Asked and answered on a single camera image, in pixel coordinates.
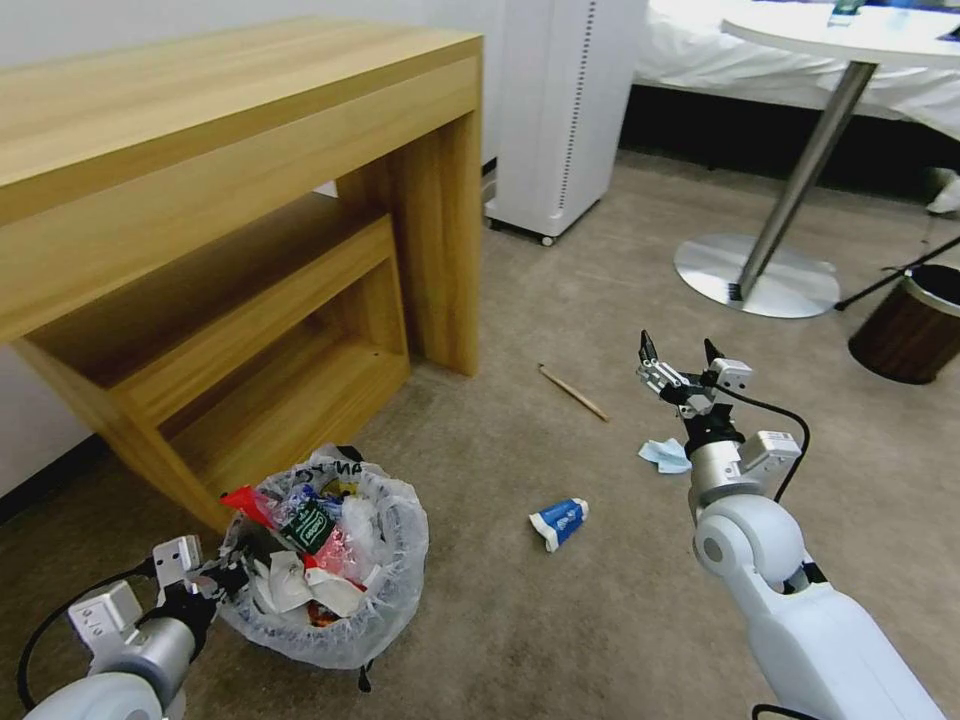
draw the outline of blue tissue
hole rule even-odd
[[[676,438],[666,442],[647,440],[637,453],[644,460],[657,464],[657,470],[663,475],[679,475],[688,472],[693,465],[687,460],[687,454]]]

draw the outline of trash bag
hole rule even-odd
[[[379,465],[350,459],[335,445],[324,445],[307,462],[271,475],[258,489],[283,497],[297,483],[307,481],[320,488],[332,480],[356,483],[357,494],[376,505],[386,543],[388,562],[360,610],[324,628],[299,625],[260,612],[246,587],[220,615],[257,645],[318,667],[355,670],[382,653],[417,611],[429,542],[427,515],[411,485],[388,477]],[[239,513],[234,517],[222,552],[236,547],[243,523],[249,522]]]

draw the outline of wooden stick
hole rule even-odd
[[[553,383],[554,385],[556,385],[557,387],[562,388],[563,390],[565,390],[569,395],[571,395],[573,398],[575,398],[577,401],[579,401],[579,403],[580,403],[581,405],[583,405],[585,408],[587,408],[587,410],[589,410],[590,412],[592,412],[592,413],[593,413],[594,415],[596,415],[598,418],[600,418],[600,419],[603,420],[604,422],[610,422],[610,416],[607,415],[603,410],[601,410],[600,408],[598,408],[598,407],[597,407],[594,403],[592,403],[590,400],[588,400],[588,399],[586,398],[586,396],[584,396],[583,393],[581,393],[579,390],[577,390],[577,389],[576,389],[575,387],[573,387],[572,385],[568,385],[568,384],[565,383],[563,380],[561,380],[561,379],[558,378],[556,375],[554,375],[552,372],[550,372],[549,370],[547,370],[547,369],[543,366],[543,363],[540,363],[540,364],[538,365],[538,367],[539,367],[539,369],[540,369],[540,374],[543,375],[545,378],[547,378],[547,380],[549,380],[550,382],[552,382],[552,383]]]

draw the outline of metal table leg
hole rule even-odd
[[[840,299],[832,265],[778,247],[876,69],[873,63],[847,66],[758,238],[712,234],[680,246],[674,265],[690,287],[711,300],[768,317],[812,317]]]

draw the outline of metal pole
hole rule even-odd
[[[777,200],[773,212],[767,218],[763,231],[740,272],[737,286],[742,299],[745,300],[753,290],[757,278],[766,269],[767,263],[770,262],[777,246],[783,240],[804,195],[816,183],[817,176],[823,170],[830,152],[847,126],[847,121],[850,120],[860,95],[863,94],[876,69],[877,66],[874,63],[851,62],[847,65],[837,89],[833,91],[830,102],[824,108],[813,130],[813,135],[810,136],[797,166],[787,181],[787,186]]]

